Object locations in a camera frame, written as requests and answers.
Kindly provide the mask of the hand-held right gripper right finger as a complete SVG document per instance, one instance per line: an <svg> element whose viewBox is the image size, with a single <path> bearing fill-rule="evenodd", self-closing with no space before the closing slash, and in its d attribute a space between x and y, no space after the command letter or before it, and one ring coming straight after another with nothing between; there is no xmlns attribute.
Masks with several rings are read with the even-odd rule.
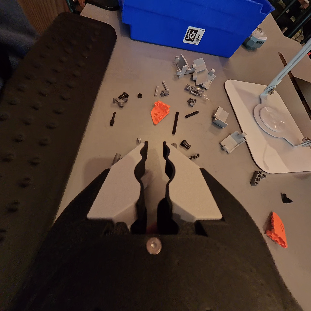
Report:
<svg viewBox="0 0 311 311"><path fill-rule="evenodd" d="M204 179L202 169L164 142L164 233L177 233L184 223L221 220L223 215Z"/></svg>

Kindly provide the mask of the light grey bracket piece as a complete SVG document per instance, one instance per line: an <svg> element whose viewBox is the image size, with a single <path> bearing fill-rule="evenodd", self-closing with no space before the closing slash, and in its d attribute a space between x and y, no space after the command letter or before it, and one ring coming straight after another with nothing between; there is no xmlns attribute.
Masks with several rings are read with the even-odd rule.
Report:
<svg viewBox="0 0 311 311"><path fill-rule="evenodd" d="M246 133L238 133L237 131L233 132L231 135L226 137L223 141L220 142L220 145L223 150L225 150L228 154L230 154L233 150L235 150L239 145L246 142Z"/></svg>
<svg viewBox="0 0 311 311"><path fill-rule="evenodd" d="M221 128L225 128L228 125L226 122L228 115L229 113L219 106L213 115L212 122Z"/></svg>

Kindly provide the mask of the small grey blue device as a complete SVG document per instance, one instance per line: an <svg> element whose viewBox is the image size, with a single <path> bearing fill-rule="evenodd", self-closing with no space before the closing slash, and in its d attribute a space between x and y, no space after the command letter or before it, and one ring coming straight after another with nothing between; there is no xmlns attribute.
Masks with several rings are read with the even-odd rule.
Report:
<svg viewBox="0 0 311 311"><path fill-rule="evenodd" d="M252 34L245 39L242 45L249 49L255 50L260 48L267 40L267 36L261 27L257 27Z"/></svg>

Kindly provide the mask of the dark blue cloth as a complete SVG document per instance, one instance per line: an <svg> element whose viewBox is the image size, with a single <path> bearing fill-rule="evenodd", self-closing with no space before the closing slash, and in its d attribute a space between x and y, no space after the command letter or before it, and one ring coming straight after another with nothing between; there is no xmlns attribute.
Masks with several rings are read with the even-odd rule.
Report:
<svg viewBox="0 0 311 311"><path fill-rule="evenodd" d="M16 0L0 1L0 88L39 37Z"/></svg>

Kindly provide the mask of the dark grey short beam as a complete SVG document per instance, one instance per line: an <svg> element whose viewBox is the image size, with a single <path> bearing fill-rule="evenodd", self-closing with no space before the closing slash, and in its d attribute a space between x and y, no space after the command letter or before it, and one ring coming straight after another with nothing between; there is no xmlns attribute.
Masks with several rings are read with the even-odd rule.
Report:
<svg viewBox="0 0 311 311"><path fill-rule="evenodd" d="M259 184L260 180L264 179L264 178L266 178L266 174L261 170L257 170L252 175L250 185L251 186L257 186Z"/></svg>

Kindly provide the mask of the blue plastic bin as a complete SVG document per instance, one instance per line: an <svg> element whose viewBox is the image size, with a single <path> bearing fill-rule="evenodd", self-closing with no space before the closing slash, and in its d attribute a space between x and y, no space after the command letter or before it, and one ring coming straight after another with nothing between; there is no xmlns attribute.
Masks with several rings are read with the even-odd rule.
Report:
<svg viewBox="0 0 311 311"><path fill-rule="evenodd" d="M274 7L266 0L122 0L131 39L231 57Z"/></svg>

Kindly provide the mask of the white book stand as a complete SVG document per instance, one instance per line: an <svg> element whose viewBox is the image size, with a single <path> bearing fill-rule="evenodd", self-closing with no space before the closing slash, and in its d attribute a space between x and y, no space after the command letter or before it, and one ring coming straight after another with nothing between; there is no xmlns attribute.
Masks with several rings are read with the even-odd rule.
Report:
<svg viewBox="0 0 311 311"><path fill-rule="evenodd" d="M310 40L268 86L227 80L225 91L252 158L267 173L310 171L310 139L305 140L283 99L275 90L310 51Z"/></svg>

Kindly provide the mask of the orange triangular panel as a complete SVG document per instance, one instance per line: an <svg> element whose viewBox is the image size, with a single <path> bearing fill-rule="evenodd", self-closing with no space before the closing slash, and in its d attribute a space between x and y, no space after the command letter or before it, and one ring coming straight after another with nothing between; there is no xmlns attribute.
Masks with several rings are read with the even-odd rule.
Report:
<svg viewBox="0 0 311 311"><path fill-rule="evenodd" d="M154 107L151 110L151 118L154 125L157 125L164 117L170 112L170 105L157 101L154 103Z"/></svg>
<svg viewBox="0 0 311 311"><path fill-rule="evenodd" d="M277 213L271 212L265 234L283 248L288 248L285 227Z"/></svg>

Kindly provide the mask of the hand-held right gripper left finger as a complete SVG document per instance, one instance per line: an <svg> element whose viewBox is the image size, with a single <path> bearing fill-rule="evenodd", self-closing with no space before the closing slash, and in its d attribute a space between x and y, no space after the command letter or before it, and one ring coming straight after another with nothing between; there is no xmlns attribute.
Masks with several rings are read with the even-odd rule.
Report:
<svg viewBox="0 0 311 311"><path fill-rule="evenodd" d="M146 231L147 211L143 176L147 142L111 166L88 214L89 220L124 222L130 231Z"/></svg>

